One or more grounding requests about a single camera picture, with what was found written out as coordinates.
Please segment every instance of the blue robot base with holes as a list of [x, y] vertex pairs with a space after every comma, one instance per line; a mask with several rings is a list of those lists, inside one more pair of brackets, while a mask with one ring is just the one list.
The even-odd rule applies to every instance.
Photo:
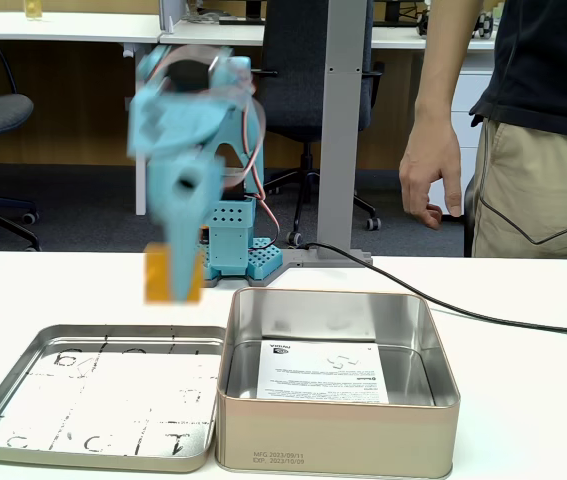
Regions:
[[246, 275], [263, 280], [283, 265], [283, 254], [275, 246], [266, 249], [269, 238], [254, 238], [256, 200], [220, 201], [205, 222], [209, 245], [205, 253], [205, 280]]

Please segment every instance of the hand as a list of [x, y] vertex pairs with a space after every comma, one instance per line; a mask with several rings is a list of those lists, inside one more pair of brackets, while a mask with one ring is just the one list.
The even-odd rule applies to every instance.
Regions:
[[438, 230], [441, 209], [429, 203], [430, 185], [440, 178], [445, 204], [453, 217], [461, 215], [461, 149], [449, 116], [417, 118], [401, 160], [403, 209]]

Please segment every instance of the metal tin box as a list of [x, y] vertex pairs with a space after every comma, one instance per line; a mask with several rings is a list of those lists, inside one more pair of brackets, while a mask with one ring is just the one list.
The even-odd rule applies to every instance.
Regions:
[[[389, 404], [257, 399], [261, 342], [272, 339], [376, 343]], [[460, 395], [416, 296], [241, 290], [218, 393], [216, 456], [228, 469], [411, 478], [452, 469]]]
[[214, 433], [224, 330], [59, 325], [0, 385], [0, 461], [190, 472]]

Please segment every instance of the glass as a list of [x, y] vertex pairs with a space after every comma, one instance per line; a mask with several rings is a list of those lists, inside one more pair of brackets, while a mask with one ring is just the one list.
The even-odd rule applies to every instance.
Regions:
[[38, 20], [43, 16], [43, 5], [41, 0], [24, 0], [23, 8], [25, 16], [32, 20]]

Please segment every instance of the paper sheet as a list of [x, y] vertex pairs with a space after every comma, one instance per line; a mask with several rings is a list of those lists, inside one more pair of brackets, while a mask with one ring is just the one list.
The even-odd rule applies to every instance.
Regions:
[[389, 403], [374, 343], [261, 343], [257, 398]]

